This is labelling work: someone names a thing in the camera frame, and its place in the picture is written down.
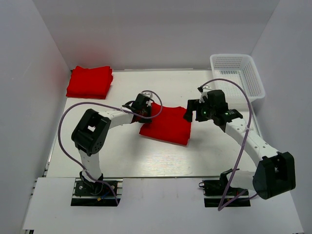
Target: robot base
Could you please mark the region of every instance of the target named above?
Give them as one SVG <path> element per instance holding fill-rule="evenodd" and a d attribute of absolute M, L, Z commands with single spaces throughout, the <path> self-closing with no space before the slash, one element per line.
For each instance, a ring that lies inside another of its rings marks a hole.
<path fill-rule="evenodd" d="M 202 188 L 204 192 L 205 207 L 218 207 L 224 191 L 224 187 L 221 185 L 220 180 L 203 180 L 201 183 L 199 183 L 199 187 Z M 230 187 L 225 197 L 226 199 L 224 200 L 224 203 L 226 203 L 228 199 L 233 198 L 242 191 L 243 189 L 241 188 Z M 234 202 L 230 203 L 227 207 L 248 207 L 250 206 L 250 201 L 248 200 L 248 197 L 249 193 L 247 191 L 244 195 L 236 199 Z"/>
<path fill-rule="evenodd" d="M 114 188 L 118 202 L 121 199 L 122 179 L 106 180 Z M 90 190 L 83 181 L 76 179 L 72 196 L 71 206 L 117 206 L 115 198 L 110 189 L 103 185 L 98 194 L 90 193 Z"/>

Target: white tabletop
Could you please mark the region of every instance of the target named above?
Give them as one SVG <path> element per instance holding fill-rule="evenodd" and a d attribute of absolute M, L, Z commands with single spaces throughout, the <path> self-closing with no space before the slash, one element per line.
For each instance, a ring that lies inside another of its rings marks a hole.
<path fill-rule="evenodd" d="M 303 232 L 289 192 L 251 207 L 204 207 L 200 178 L 126 178 L 118 207 L 71 207 L 74 178 L 39 178 L 23 228 L 35 234 L 292 234 Z"/>
<path fill-rule="evenodd" d="M 83 101 L 120 107 L 146 89 L 158 93 L 164 106 L 186 108 L 188 99 L 200 97 L 197 87 L 210 79 L 211 71 L 114 72 L 114 80 L 105 100 L 68 98 L 65 109 Z M 80 156 L 71 140 L 71 134 L 89 108 L 99 112 L 107 110 L 94 105 L 78 106 L 68 113 L 62 126 L 61 139 L 64 147 L 78 160 Z M 242 114 L 245 119 L 248 118 L 248 112 Z M 240 146 L 212 121 L 193 121 L 187 147 L 145 138 L 138 134 L 140 127 L 141 124 L 134 123 L 109 131 L 100 151 L 100 167 L 104 177 L 219 176 L 221 172 L 234 166 L 240 149 Z M 246 153 L 239 168 L 255 170 L 253 161 Z M 78 177 L 80 170 L 81 168 L 61 151 L 56 141 L 47 177 Z"/>

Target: folded red towel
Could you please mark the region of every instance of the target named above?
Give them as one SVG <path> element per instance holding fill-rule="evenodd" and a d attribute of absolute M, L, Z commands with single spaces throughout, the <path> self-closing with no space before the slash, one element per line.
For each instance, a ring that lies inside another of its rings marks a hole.
<path fill-rule="evenodd" d="M 160 106 L 152 103 L 152 115 L 156 115 Z M 163 107 L 159 116 L 153 118 L 152 123 L 145 123 L 140 134 L 159 140 L 181 145 L 187 145 L 191 135 L 191 123 L 183 118 L 186 109 L 183 107 Z"/>
<path fill-rule="evenodd" d="M 109 66 L 85 69 L 77 66 L 71 75 L 66 96 L 105 99 L 113 81 Z"/>

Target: cable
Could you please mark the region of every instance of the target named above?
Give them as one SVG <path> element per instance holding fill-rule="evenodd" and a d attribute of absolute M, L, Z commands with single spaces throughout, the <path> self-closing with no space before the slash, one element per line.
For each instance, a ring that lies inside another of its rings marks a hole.
<path fill-rule="evenodd" d="M 133 113 L 133 112 L 131 112 L 131 111 L 127 111 L 127 110 L 123 110 L 123 111 L 126 112 L 126 113 L 129 113 L 129 114 L 138 116 L 138 117 L 140 117 L 140 118 L 144 118 L 144 119 L 151 119 L 151 118 L 155 118 L 155 117 L 159 116 L 160 113 L 161 113 L 161 111 L 162 111 L 162 101 L 161 101 L 160 97 L 159 97 L 158 94 L 155 93 L 154 91 L 151 91 L 151 90 L 144 90 L 144 91 L 142 91 L 142 93 L 145 93 L 145 92 L 149 92 L 149 93 L 155 94 L 155 96 L 158 98 L 158 100 L 159 100 L 159 102 L 160 102 L 160 110 L 159 110 L 159 112 L 158 112 L 156 115 L 151 116 L 151 117 L 145 117 L 145 116 L 141 116 L 141 115 L 139 115 L 139 114 Z M 64 114 L 63 114 L 62 117 L 60 118 L 60 121 L 59 121 L 59 124 L 58 124 L 58 143 L 59 143 L 59 146 L 60 146 L 60 148 L 62 149 L 62 151 L 64 152 L 64 154 L 65 154 L 66 156 L 68 156 L 72 161 L 74 161 L 74 162 L 77 163 L 80 167 L 82 167 L 82 169 L 86 172 L 87 176 L 88 176 L 91 180 L 93 180 L 94 182 L 98 182 L 98 183 L 105 184 L 105 185 L 112 191 L 113 196 L 114 196 L 115 201 L 116 201 L 116 204 L 118 205 L 117 196 L 116 196 L 116 194 L 115 194 L 113 188 L 110 186 L 110 184 L 107 183 L 107 182 L 105 182 L 105 181 L 103 181 L 103 180 L 94 179 L 94 178 L 89 174 L 89 172 L 86 170 L 86 168 L 84 167 L 84 165 L 83 165 L 81 162 L 79 162 L 78 160 L 74 159 L 74 158 L 65 150 L 65 148 L 64 148 L 64 146 L 63 146 L 63 144 L 62 144 L 62 142 L 61 142 L 61 139 L 60 139 L 60 132 L 61 132 L 61 127 L 62 127 L 62 123 L 63 123 L 63 121 L 64 121 L 65 116 L 66 116 L 67 113 L 68 113 L 71 109 L 73 109 L 74 107 L 80 106 L 80 105 L 84 105 L 84 104 L 92 104 L 92 105 L 96 105 L 96 106 L 103 106 L 103 107 L 107 107 L 107 108 L 110 108 L 110 109 L 113 109 L 113 110 L 121 111 L 120 108 L 117 108 L 117 107 L 114 107 L 114 106 L 105 105 L 105 104 L 101 104 L 101 103 L 91 102 L 91 101 L 84 101 L 84 102 L 80 102 L 80 103 L 76 103 L 76 104 L 72 105 L 71 107 L 69 107 L 69 108 L 64 112 Z"/>
<path fill-rule="evenodd" d="M 229 200 L 228 202 L 226 202 L 225 204 L 223 204 L 224 202 L 224 199 L 225 199 L 225 196 L 226 196 L 226 193 L 228 192 L 229 190 L 229 187 L 230 187 L 230 184 L 233 180 L 233 177 L 235 175 L 235 172 L 237 170 L 237 167 L 238 167 L 238 164 L 239 164 L 239 161 L 243 155 L 243 152 L 244 152 L 244 148 L 245 148 L 245 144 L 246 144 L 246 141 L 247 141 L 247 136 L 248 136 L 248 132 L 249 132 L 249 128 L 250 128 L 250 124 L 252 122 L 252 106 L 250 104 L 250 101 L 246 95 L 246 93 L 244 92 L 244 90 L 238 85 L 236 84 L 235 82 L 231 81 L 231 80 L 228 80 L 228 79 L 222 79 L 222 78 L 217 78 L 217 79 L 212 79 L 206 83 L 204 83 L 203 85 L 201 85 L 201 88 L 204 87 L 206 84 L 210 83 L 210 82 L 213 82 L 213 81 L 217 81 L 217 80 L 221 80 L 221 81 L 226 81 L 226 82 L 229 82 L 233 85 L 235 85 L 237 88 L 240 89 L 240 91 L 242 92 L 242 94 L 244 95 L 246 101 L 247 101 L 247 105 L 248 105 L 248 109 L 249 109 L 249 119 L 248 119 L 248 123 L 247 123 L 247 129 L 246 129 L 246 133 L 245 133 L 245 136 L 243 138 L 243 142 L 242 142 L 242 145 L 241 145 L 241 148 L 240 148 L 240 151 L 239 151 L 239 154 L 238 154 L 238 157 L 237 157 L 237 160 L 236 160 L 236 163 L 233 167 L 233 172 L 229 178 L 229 181 L 227 183 L 227 185 L 225 186 L 225 190 L 223 192 L 223 195 L 222 195 L 222 198 L 221 198 L 221 201 L 219 203 L 219 206 L 218 206 L 218 211 L 221 211 L 223 210 L 224 207 L 226 207 L 227 205 L 229 205 L 230 203 L 232 203 L 233 201 L 235 201 L 237 198 L 239 198 L 241 195 L 243 195 L 247 189 L 245 189 L 244 191 L 242 191 L 240 194 L 238 194 L 237 196 L 235 196 L 234 198 L 232 198 L 231 200 Z"/>

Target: mesh basket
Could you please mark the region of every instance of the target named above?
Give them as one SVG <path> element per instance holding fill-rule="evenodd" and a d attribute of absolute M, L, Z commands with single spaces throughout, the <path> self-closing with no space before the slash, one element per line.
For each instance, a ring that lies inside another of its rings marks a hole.
<path fill-rule="evenodd" d="M 264 88 L 254 64 L 249 55 L 218 54 L 210 56 L 210 63 L 214 79 L 223 78 L 234 81 L 246 92 L 252 102 L 265 96 Z M 241 91 L 225 81 L 215 81 L 216 89 L 221 89 L 230 103 L 246 103 Z"/>

